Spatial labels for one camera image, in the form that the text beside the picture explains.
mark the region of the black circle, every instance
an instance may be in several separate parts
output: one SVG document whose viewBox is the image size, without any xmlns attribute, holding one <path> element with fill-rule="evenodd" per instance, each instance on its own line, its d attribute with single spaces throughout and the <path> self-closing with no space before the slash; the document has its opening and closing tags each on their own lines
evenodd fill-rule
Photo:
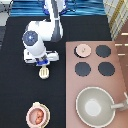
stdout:
<svg viewBox="0 0 128 128">
<path fill-rule="evenodd" d="M 74 54 L 75 54 L 77 57 L 79 57 L 79 58 L 84 58 L 84 57 L 79 56 L 79 55 L 77 54 L 77 52 L 76 52 L 76 48 L 77 48 L 77 47 L 75 47 L 75 49 L 74 49 Z"/>
<path fill-rule="evenodd" d="M 96 48 L 96 54 L 100 57 L 108 57 L 111 54 L 111 49 L 106 45 L 99 45 Z"/>
<path fill-rule="evenodd" d="M 98 70 L 103 76 L 112 76 L 115 72 L 114 66 L 109 62 L 100 63 Z"/>
<path fill-rule="evenodd" d="M 89 75 L 91 68 L 86 62 L 79 62 L 75 66 L 75 72 L 79 76 L 87 76 Z"/>
</svg>

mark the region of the yellow object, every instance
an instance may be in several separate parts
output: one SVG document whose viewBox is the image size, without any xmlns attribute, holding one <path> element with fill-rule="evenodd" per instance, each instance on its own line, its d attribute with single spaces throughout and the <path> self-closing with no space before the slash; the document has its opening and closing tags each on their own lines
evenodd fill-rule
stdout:
<svg viewBox="0 0 128 128">
<path fill-rule="evenodd" d="M 42 68 L 39 71 L 39 76 L 42 79 L 46 79 L 49 77 L 49 69 L 46 66 L 42 66 Z"/>
</svg>

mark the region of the small bowl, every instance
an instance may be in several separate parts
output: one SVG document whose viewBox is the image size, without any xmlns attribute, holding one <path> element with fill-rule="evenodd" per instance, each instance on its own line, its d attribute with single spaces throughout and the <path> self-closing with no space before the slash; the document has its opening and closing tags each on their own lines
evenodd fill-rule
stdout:
<svg viewBox="0 0 128 128">
<path fill-rule="evenodd" d="M 43 112 L 43 119 L 42 122 L 39 124 L 36 124 L 35 120 L 37 118 L 37 111 L 41 110 Z M 32 106 L 26 116 L 27 124 L 30 128 L 39 128 L 41 126 L 46 125 L 46 123 L 49 121 L 50 114 L 46 108 L 42 106 Z"/>
</svg>

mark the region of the small object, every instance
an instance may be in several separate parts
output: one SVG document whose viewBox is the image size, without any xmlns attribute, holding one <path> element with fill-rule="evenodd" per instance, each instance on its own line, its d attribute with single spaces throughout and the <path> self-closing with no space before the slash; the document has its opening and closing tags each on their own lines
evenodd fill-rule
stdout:
<svg viewBox="0 0 128 128">
<path fill-rule="evenodd" d="M 83 76 L 83 77 L 87 76 L 89 75 L 90 71 L 91 71 L 91 68 L 89 64 L 86 62 L 79 62 L 75 66 L 75 72 L 79 76 Z"/>
<path fill-rule="evenodd" d="M 44 128 L 50 120 L 49 109 L 39 102 L 33 103 L 26 116 L 30 128 Z"/>
<path fill-rule="evenodd" d="M 49 77 L 49 69 L 46 66 L 42 66 L 42 68 L 39 71 L 39 76 L 42 79 L 46 79 Z"/>
<path fill-rule="evenodd" d="M 112 76 L 115 73 L 115 68 L 110 62 L 100 63 L 98 70 L 103 76 Z"/>
<path fill-rule="evenodd" d="M 80 44 L 75 48 L 75 55 L 84 58 L 91 54 L 91 48 L 86 44 Z"/>
<path fill-rule="evenodd" d="M 99 45 L 96 48 L 96 54 L 100 57 L 106 58 L 111 55 L 111 49 L 106 45 Z"/>
</svg>

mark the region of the floor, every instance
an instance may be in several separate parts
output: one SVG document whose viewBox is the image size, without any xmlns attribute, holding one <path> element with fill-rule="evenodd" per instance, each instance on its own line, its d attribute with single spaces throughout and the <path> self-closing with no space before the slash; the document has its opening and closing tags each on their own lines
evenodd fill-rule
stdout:
<svg viewBox="0 0 128 128">
<path fill-rule="evenodd" d="M 11 16 L 44 16 L 45 0 L 14 0 Z M 103 0 L 66 0 L 64 16 L 106 15 Z"/>
<path fill-rule="evenodd" d="M 0 26 L 5 26 L 6 25 L 6 21 L 8 19 L 8 14 L 6 12 L 2 12 L 0 13 Z"/>
<path fill-rule="evenodd" d="M 1 46 L 2 46 L 2 42 L 3 42 L 3 39 L 4 39 L 4 34 L 5 34 L 5 30 L 6 30 L 6 21 L 8 19 L 8 14 L 5 13 L 5 12 L 2 12 L 0 13 L 0 49 L 1 49 Z"/>
</svg>

